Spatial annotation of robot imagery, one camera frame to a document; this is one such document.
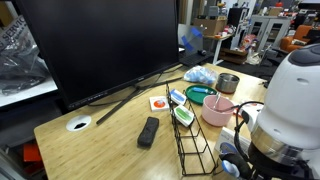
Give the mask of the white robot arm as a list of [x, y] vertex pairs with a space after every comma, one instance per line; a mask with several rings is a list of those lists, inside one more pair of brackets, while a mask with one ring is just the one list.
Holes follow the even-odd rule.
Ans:
[[235, 153], [222, 168], [243, 180], [319, 180], [320, 44], [295, 50], [275, 71], [254, 121], [236, 107]]

